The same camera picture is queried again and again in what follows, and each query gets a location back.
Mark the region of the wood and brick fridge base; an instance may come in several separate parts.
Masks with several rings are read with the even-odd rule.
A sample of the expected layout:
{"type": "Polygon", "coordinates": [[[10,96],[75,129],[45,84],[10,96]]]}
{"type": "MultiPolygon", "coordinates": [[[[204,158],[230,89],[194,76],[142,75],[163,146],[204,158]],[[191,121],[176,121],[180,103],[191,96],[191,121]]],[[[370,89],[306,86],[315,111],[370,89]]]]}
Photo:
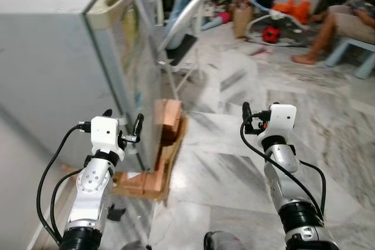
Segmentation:
{"type": "Polygon", "coordinates": [[[161,121],[161,142],[153,172],[116,172],[114,194],[138,197],[151,201],[163,201],[169,193],[171,173],[184,140],[187,122],[182,118],[182,103],[178,100],[164,100],[161,121]]]}

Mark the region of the grey fridge body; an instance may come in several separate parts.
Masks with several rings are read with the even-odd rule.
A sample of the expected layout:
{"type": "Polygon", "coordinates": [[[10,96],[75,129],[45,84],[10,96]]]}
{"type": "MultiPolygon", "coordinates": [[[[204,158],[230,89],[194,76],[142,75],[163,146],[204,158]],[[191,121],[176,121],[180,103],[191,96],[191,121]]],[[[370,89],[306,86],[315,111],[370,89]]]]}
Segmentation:
{"type": "Polygon", "coordinates": [[[86,15],[96,0],[0,0],[0,112],[51,156],[65,132],[120,108],[86,15]]]}

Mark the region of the small black floor object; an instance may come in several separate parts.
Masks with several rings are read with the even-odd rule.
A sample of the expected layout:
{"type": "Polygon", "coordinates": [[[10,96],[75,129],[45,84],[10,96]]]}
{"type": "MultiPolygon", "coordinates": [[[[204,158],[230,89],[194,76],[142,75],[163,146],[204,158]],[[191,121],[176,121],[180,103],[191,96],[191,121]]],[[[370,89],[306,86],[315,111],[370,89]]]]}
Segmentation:
{"type": "Polygon", "coordinates": [[[124,207],[117,207],[115,204],[111,204],[108,208],[107,212],[107,220],[120,222],[126,213],[126,208],[124,207]]]}

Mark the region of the red toy ball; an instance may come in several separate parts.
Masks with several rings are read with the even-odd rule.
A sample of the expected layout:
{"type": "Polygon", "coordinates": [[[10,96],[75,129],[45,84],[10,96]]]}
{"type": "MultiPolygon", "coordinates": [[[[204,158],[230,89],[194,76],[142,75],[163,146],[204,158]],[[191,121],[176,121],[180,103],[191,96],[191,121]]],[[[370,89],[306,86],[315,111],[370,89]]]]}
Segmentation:
{"type": "Polygon", "coordinates": [[[279,42],[279,34],[281,31],[279,30],[278,27],[274,25],[268,25],[266,27],[261,35],[261,39],[263,42],[269,43],[269,44],[276,44],[279,42]]]}

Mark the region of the baby bouncer seat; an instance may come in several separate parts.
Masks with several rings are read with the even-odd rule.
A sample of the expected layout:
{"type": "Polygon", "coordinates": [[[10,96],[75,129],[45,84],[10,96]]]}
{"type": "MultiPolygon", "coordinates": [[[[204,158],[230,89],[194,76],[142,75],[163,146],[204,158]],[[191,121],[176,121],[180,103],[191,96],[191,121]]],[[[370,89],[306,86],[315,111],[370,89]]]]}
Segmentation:
{"type": "Polygon", "coordinates": [[[265,15],[255,18],[247,25],[246,36],[247,41],[263,44],[263,46],[307,47],[311,43],[308,38],[308,30],[308,26],[298,22],[292,15],[271,10],[265,15]],[[276,44],[269,44],[263,42],[261,39],[263,30],[268,27],[268,25],[274,25],[281,31],[279,34],[279,42],[276,44]]]}

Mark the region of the brown paper bag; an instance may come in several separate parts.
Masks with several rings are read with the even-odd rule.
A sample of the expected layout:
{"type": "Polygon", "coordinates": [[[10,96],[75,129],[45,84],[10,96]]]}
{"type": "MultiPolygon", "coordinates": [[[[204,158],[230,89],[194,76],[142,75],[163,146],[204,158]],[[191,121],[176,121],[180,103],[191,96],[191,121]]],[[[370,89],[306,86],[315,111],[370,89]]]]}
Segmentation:
{"type": "Polygon", "coordinates": [[[233,33],[236,39],[246,38],[247,25],[254,19],[255,6],[250,0],[233,0],[233,33]]]}

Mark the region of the grey left robot leg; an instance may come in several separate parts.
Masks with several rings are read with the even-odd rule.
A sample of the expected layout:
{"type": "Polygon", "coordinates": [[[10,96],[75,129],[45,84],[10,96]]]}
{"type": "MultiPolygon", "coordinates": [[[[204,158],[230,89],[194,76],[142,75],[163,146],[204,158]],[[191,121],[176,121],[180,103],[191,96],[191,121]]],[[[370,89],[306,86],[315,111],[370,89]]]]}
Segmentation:
{"type": "Polygon", "coordinates": [[[152,250],[152,247],[148,243],[144,243],[140,240],[127,242],[120,250],[152,250]]]}

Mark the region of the grey robot leg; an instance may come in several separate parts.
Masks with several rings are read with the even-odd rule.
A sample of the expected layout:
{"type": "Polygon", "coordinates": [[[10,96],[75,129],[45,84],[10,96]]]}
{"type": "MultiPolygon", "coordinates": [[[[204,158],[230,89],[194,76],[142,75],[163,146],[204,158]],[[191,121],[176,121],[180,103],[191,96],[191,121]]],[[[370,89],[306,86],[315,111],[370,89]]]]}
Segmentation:
{"type": "Polygon", "coordinates": [[[204,235],[203,250],[247,250],[241,240],[227,231],[209,231],[204,235]]]}
{"type": "Polygon", "coordinates": [[[140,240],[127,242],[120,250],[152,250],[152,247],[148,243],[144,243],[140,240]]]}

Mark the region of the child in orange clothes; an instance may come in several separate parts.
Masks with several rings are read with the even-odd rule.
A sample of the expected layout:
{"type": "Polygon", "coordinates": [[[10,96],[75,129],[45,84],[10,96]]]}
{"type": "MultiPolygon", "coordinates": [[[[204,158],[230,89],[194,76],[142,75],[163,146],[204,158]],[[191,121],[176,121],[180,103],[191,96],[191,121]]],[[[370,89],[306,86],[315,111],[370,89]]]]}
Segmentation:
{"type": "Polygon", "coordinates": [[[282,12],[284,14],[289,14],[298,22],[309,23],[311,20],[311,8],[312,4],[308,0],[286,0],[285,2],[278,3],[276,0],[255,0],[260,7],[270,8],[282,12]]]}

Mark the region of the white folding chair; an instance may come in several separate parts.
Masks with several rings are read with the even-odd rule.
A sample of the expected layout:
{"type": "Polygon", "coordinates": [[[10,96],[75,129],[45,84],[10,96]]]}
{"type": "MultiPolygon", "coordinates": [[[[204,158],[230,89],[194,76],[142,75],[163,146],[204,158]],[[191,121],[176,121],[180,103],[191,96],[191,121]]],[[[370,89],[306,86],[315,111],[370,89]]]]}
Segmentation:
{"type": "Polygon", "coordinates": [[[180,100],[180,89],[192,74],[203,76],[196,44],[202,36],[204,5],[208,0],[190,0],[179,17],[171,20],[172,27],[158,47],[159,66],[167,74],[167,81],[175,100],[180,100]]]}

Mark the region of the seated person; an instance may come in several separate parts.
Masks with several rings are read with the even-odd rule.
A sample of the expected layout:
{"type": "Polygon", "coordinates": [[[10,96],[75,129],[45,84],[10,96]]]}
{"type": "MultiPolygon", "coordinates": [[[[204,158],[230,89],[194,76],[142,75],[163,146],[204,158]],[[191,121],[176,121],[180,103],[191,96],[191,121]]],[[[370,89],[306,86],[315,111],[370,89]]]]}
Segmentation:
{"type": "Polygon", "coordinates": [[[330,48],[336,35],[375,43],[375,19],[373,6],[368,3],[332,5],[321,14],[322,27],[312,47],[306,54],[294,55],[291,60],[305,65],[316,65],[317,57],[330,48]]]}

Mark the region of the grey right robot leg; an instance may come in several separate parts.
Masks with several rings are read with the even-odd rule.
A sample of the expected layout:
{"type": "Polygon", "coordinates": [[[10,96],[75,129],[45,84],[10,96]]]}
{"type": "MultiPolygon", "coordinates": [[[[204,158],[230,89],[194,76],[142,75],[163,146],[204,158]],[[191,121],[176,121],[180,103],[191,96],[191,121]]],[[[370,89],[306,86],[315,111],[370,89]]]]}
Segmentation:
{"type": "Polygon", "coordinates": [[[203,250],[247,250],[241,240],[227,231],[209,231],[204,235],[203,250]]]}

